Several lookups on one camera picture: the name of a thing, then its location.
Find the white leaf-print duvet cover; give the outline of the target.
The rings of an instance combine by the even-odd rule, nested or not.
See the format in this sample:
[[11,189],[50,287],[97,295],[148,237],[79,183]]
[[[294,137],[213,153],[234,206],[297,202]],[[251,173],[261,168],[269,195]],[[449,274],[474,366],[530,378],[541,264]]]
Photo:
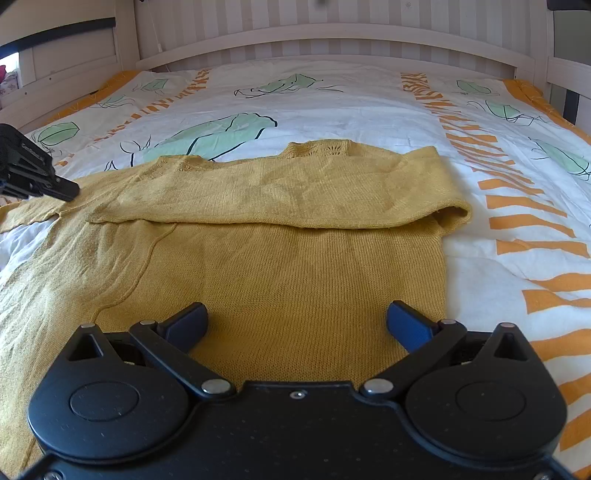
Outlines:
[[[318,140],[397,154],[434,148],[472,208],[443,240],[444,317],[522,329],[567,405],[555,456],[589,475],[590,143],[503,81],[298,60],[141,72],[30,139],[79,185],[165,156],[227,163]],[[1,289],[49,228],[1,228]]]

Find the mustard yellow knit sweater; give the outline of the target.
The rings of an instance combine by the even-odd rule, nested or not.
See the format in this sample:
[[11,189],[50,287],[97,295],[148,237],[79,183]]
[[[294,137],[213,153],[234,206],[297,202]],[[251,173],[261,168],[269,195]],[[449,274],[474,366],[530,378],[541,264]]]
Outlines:
[[191,355],[235,384],[361,383],[404,356],[384,314],[446,314],[445,236],[472,208],[432,147],[349,140],[214,163],[165,156],[80,182],[63,203],[1,210],[5,232],[50,222],[1,289],[1,467],[35,457],[26,407],[73,331],[121,331],[194,302]]

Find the white wooden bed frame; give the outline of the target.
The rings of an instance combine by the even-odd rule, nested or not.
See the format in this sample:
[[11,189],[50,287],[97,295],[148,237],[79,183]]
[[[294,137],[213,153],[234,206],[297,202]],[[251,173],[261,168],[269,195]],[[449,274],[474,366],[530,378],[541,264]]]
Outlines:
[[556,46],[586,1],[5,1],[1,52],[20,88],[1,119],[30,130],[125,70],[290,57],[466,78],[515,78],[588,97],[590,67]]

